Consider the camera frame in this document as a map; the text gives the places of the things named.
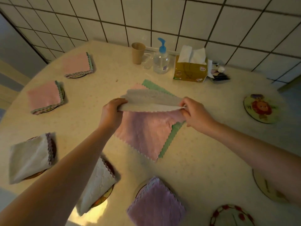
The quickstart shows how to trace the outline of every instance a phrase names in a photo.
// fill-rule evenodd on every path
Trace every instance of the brown cup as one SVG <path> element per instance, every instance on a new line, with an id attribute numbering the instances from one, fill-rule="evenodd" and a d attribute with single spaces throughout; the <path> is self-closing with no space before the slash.
<path id="1" fill-rule="evenodd" d="M 145 51 L 145 45 L 142 43 L 132 43 L 132 58 L 134 64 L 141 64 Z"/>

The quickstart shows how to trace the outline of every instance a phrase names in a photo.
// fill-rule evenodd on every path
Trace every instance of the hand sanitizer bottle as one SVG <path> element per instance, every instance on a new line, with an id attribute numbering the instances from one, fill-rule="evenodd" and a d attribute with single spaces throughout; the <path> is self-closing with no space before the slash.
<path id="1" fill-rule="evenodd" d="M 165 74 L 168 71 L 169 55 L 164 46 L 165 40 L 162 38 L 158 38 L 158 40 L 160 40 L 162 46 L 153 58 L 153 71 L 158 74 Z"/>

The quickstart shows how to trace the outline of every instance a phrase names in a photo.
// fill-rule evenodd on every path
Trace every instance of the left hand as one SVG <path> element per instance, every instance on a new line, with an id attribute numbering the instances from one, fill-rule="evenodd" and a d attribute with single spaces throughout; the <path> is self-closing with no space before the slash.
<path id="1" fill-rule="evenodd" d="M 99 125 L 115 132 L 121 124 L 123 114 L 122 111 L 117 111 L 117 107 L 127 102 L 125 98 L 115 98 L 103 106 Z"/>

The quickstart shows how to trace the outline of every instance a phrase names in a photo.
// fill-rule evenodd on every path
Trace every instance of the pink cleaning cloth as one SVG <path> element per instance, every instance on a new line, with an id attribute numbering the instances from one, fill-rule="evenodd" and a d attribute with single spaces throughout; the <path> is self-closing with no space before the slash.
<path id="1" fill-rule="evenodd" d="M 132 89 L 147 89 L 136 84 Z M 141 154 L 156 161 L 171 133 L 172 125 L 185 118 L 179 110 L 171 112 L 123 112 L 115 136 Z"/>
<path id="2" fill-rule="evenodd" d="M 88 55 L 86 52 L 79 53 L 64 60 L 64 75 L 88 71 L 90 71 L 90 65 Z"/>
<path id="3" fill-rule="evenodd" d="M 186 210 L 175 195 L 156 177 L 143 189 L 126 211 L 133 223 L 136 226 L 177 226 Z"/>
<path id="4" fill-rule="evenodd" d="M 56 81 L 47 82 L 27 91 L 30 110 L 45 108 L 50 105 L 60 105 L 62 99 Z"/>

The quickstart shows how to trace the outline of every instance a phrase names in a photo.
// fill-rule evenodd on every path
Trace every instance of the round table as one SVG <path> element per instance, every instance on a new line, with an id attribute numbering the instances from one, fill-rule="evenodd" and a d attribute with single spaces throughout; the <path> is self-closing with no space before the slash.
<path id="1" fill-rule="evenodd" d="M 82 51 L 91 54 L 95 72 L 83 78 L 65 78 L 60 71 L 64 58 Z M 47 65 L 24 87 L 1 121 L 1 195 L 16 197 L 39 178 L 8 184 L 11 145 L 55 132 L 60 160 L 97 127 L 104 104 L 144 79 L 179 97 L 189 96 L 202 102 L 222 123 L 298 153 L 296 125 L 287 115 L 286 103 L 265 76 L 227 67 L 231 80 L 223 84 L 216 85 L 208 79 L 204 83 L 173 80 L 174 57 L 171 59 L 168 73 L 158 75 L 152 69 L 133 64 L 131 48 L 91 41 Z M 67 104 L 49 113 L 30 114 L 26 92 L 49 80 L 63 82 Z M 277 124 L 263 124 L 251 118 L 243 107 L 243 99 L 252 93 L 273 99 L 282 108 L 283 119 Z M 301 221 L 298 207 L 275 203 L 261 193 L 253 180 L 251 167 L 243 160 L 186 125 L 157 162 L 115 136 L 110 138 L 103 154 L 115 168 L 118 183 L 110 197 L 89 213 L 79 217 L 73 211 L 67 225 L 133 225 L 126 209 L 137 187 L 154 175 L 167 182 L 186 207 L 187 214 L 181 225 L 208 225 L 213 211 L 223 204 L 241 206 L 254 217 L 257 225 L 297 225 Z"/>

